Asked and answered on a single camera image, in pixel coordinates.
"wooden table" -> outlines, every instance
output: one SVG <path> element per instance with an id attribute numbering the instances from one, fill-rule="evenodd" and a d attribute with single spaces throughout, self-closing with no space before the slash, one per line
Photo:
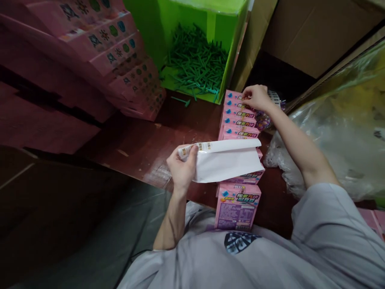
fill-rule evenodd
<path id="1" fill-rule="evenodd" d="M 117 113 L 77 154 L 155 187 L 172 191 L 173 183 L 166 159 L 180 144 L 217 140 L 222 106 L 192 100 L 185 108 L 184 103 L 170 96 L 185 100 L 189 97 L 167 92 L 167 99 L 155 122 Z M 267 133 L 259 135 L 263 154 L 271 137 Z M 281 173 L 278 168 L 266 168 L 258 183 L 262 196 L 254 223 L 289 238 L 293 229 L 291 210 L 297 201 L 286 192 Z M 192 183 L 187 198 L 216 208 L 216 188 L 215 183 Z"/>

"person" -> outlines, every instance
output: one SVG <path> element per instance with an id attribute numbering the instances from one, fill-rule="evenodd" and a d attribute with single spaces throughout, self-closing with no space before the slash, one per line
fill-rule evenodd
<path id="1" fill-rule="evenodd" d="M 174 191 L 153 251 L 134 261 L 119 288 L 385 288 L 384 242 L 322 152 L 265 86 L 247 87 L 243 103 L 269 115 L 304 178 L 307 191 L 293 207 L 291 239 L 257 226 L 250 233 L 207 230 L 215 212 L 186 205 L 198 148 L 185 163 L 175 149 L 167 159 Z"/>

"grey shirt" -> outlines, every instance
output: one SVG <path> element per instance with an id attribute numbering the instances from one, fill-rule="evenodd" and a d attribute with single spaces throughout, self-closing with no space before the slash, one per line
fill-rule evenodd
<path id="1" fill-rule="evenodd" d="M 292 219 L 291 240 L 210 230 L 215 212 L 189 202 L 177 247 L 142 254 L 118 288 L 385 288 L 385 244 L 343 188 L 310 187 Z"/>

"green box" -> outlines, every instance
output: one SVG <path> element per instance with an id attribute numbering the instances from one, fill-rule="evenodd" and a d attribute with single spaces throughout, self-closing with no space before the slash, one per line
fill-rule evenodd
<path id="1" fill-rule="evenodd" d="M 162 86 L 165 88 L 178 88 L 171 76 L 175 76 L 178 70 L 168 67 L 167 62 L 174 32 L 179 24 L 191 28 L 196 24 L 205 32 L 208 42 L 221 43 L 229 55 L 218 97 L 210 93 L 196 95 L 197 98 L 220 104 L 230 81 L 246 20 L 248 0 L 124 0 L 124 4 L 142 34 L 146 52 L 158 68 L 163 68 L 160 76 L 164 77 Z M 186 92 L 192 95 L 191 89 Z"/>

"left hand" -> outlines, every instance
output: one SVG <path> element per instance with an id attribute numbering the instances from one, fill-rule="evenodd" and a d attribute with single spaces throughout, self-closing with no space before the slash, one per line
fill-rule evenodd
<path id="1" fill-rule="evenodd" d="M 195 175 L 195 165 L 197 162 L 198 146 L 191 148 L 190 154 L 186 162 L 180 160 L 178 149 L 186 147 L 189 144 L 178 146 L 167 159 L 167 165 L 170 168 L 171 176 L 174 181 L 174 191 L 180 191 L 184 194 L 193 180 Z"/>

